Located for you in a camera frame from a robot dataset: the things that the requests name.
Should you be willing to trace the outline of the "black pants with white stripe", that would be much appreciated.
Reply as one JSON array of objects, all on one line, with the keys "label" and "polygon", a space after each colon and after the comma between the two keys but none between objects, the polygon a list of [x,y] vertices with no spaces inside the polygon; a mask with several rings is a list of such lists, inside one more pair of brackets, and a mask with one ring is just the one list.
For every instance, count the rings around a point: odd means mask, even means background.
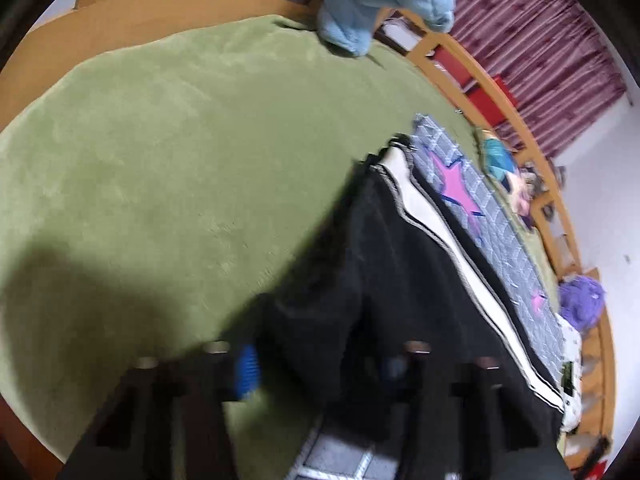
[{"label": "black pants with white stripe", "polygon": [[276,260],[257,297],[267,386],[320,414],[293,479],[565,479],[556,448],[558,362],[534,347],[518,303],[451,211],[452,180],[396,136],[320,193],[298,156],[242,207],[248,248]]}]

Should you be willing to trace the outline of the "black smartphone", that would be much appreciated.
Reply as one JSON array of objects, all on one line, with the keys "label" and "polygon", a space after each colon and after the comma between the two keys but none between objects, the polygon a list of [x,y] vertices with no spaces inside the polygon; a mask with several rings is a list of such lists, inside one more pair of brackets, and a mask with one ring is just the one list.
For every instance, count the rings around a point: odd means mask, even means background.
[{"label": "black smartphone", "polygon": [[574,362],[566,361],[562,366],[561,387],[563,393],[572,398],[574,396]]}]

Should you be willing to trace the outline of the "white black-dotted pillow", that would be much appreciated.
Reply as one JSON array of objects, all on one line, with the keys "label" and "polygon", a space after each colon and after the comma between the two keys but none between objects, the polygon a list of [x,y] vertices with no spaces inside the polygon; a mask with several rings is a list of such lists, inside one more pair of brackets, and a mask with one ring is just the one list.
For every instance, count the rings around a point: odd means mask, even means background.
[{"label": "white black-dotted pillow", "polygon": [[563,336],[561,389],[564,414],[561,430],[571,432],[582,418],[582,336],[561,315],[556,318]]}]

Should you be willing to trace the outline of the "purple plush toy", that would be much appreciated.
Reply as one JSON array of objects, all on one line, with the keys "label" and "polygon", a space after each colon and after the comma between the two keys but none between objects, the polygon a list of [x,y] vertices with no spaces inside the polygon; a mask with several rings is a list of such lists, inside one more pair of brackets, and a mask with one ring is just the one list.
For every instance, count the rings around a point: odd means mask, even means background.
[{"label": "purple plush toy", "polygon": [[598,280],[576,275],[560,284],[560,315],[579,333],[588,333],[604,309],[605,292]]}]

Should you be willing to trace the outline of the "colourful geometric pillow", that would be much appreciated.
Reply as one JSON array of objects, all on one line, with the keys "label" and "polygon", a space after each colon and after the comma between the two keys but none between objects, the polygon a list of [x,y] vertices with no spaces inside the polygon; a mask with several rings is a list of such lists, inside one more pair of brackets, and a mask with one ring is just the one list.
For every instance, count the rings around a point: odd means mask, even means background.
[{"label": "colourful geometric pillow", "polygon": [[485,170],[502,186],[514,214],[527,218],[530,211],[528,186],[511,151],[487,129],[480,130],[480,148]]}]

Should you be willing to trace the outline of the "grey checkered star blanket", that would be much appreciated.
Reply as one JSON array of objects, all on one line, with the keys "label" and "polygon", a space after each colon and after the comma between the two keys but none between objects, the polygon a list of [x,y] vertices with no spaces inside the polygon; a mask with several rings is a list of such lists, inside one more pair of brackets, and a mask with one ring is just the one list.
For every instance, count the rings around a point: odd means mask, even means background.
[{"label": "grey checkered star blanket", "polygon": [[264,363],[278,388],[329,411],[395,478],[407,404],[406,343],[456,364],[490,356],[558,428],[562,333],[532,258],[488,179],[418,116],[357,165],[279,287]]}]

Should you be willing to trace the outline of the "red chair right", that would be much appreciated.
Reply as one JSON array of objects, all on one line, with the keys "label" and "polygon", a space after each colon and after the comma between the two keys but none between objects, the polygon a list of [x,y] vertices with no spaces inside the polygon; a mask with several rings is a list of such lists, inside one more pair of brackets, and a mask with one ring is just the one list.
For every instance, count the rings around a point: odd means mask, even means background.
[{"label": "red chair right", "polygon": [[[511,104],[514,107],[517,107],[518,101],[514,98],[514,95],[511,93],[504,80],[500,76],[495,76],[494,81],[503,94],[509,99]],[[488,93],[479,84],[476,84],[471,90],[466,92],[466,96],[483,114],[492,128],[496,128],[498,125],[501,125],[506,121],[506,116],[504,116],[496,103],[490,96],[488,96]]]}]

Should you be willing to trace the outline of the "red chair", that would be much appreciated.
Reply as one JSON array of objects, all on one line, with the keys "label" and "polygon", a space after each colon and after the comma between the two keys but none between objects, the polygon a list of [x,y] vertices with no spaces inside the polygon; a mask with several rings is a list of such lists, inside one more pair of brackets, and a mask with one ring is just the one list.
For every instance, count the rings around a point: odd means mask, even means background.
[{"label": "red chair", "polygon": [[[511,104],[514,107],[517,107],[518,101],[514,98],[514,95],[511,93],[504,80],[500,76],[495,76],[494,81],[503,94],[509,99]],[[506,116],[504,116],[496,103],[490,96],[488,96],[488,93],[479,84],[476,84],[471,90],[466,92],[466,96],[483,114],[492,128],[496,128],[498,125],[501,125],[506,121]]]},{"label": "red chair", "polygon": [[431,60],[463,92],[467,92],[474,84],[471,73],[444,47],[436,47],[431,54]]}]

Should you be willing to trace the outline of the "maroon patterned curtain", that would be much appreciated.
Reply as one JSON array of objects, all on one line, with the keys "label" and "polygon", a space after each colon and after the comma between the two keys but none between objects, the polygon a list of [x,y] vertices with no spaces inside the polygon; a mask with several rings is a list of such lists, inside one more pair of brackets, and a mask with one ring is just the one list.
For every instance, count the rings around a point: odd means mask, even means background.
[{"label": "maroon patterned curtain", "polygon": [[456,0],[451,35],[499,77],[548,157],[566,150],[626,92],[576,0]]}]

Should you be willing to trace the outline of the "red chair left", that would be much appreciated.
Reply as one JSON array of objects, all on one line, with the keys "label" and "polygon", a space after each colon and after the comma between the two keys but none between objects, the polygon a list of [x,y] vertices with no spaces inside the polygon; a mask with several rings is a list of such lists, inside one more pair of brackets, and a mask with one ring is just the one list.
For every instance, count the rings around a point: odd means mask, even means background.
[{"label": "red chair left", "polygon": [[463,92],[467,92],[474,84],[471,73],[444,47],[436,47],[431,54],[431,60]]}]

